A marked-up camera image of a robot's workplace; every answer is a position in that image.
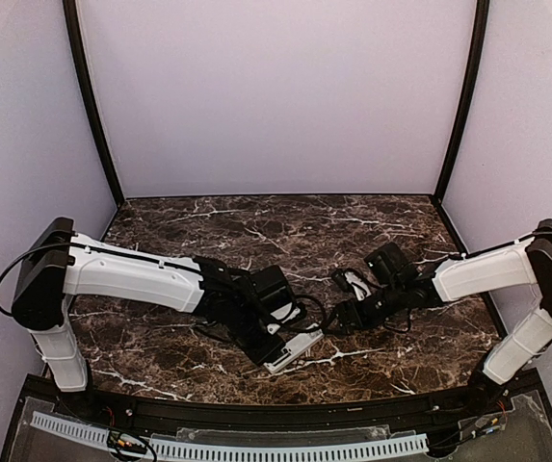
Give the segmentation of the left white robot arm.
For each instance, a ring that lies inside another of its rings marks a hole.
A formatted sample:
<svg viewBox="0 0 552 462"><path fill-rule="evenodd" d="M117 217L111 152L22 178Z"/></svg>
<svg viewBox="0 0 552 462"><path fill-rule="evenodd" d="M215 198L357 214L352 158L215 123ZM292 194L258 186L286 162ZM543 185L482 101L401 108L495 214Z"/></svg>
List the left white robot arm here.
<svg viewBox="0 0 552 462"><path fill-rule="evenodd" d="M67 314L77 295L155 304L220 324L256 365L281 357L278 332L303 313L277 266L250 272L206 257L124 249L75 232L70 218L55 218L12 265L19 275L5 313L33 335L64 393L84 392L90 381Z"/></svg>

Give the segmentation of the white remote control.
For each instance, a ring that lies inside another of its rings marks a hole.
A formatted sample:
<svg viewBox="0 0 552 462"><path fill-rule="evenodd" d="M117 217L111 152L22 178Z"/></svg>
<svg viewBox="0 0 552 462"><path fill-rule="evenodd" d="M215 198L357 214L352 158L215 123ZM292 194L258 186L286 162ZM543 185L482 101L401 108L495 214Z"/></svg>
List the white remote control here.
<svg viewBox="0 0 552 462"><path fill-rule="evenodd" d="M285 346L276 355L272 362L265 362L263 367L270 373L276 374L282 372L290 364L294 363L303 353L316 345L324 337L322 330L316 330L309 333L299 333L289 340Z"/></svg>

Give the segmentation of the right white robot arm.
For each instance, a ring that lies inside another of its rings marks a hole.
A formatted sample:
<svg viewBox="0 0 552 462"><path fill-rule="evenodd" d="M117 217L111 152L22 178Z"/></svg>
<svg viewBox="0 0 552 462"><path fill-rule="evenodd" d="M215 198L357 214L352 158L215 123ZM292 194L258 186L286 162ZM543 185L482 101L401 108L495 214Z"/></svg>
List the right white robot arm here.
<svg viewBox="0 0 552 462"><path fill-rule="evenodd" d="M394 243L379 247L364 262L375 284L354 269L337 269L331 275L341 290L353 296L335 308L346 332L377 327L401 311L439 307L470 295L529 285L538 287L539 301L487 354L471 382L502 386L552 344L551 218L517 240L450 255L423 268Z"/></svg>

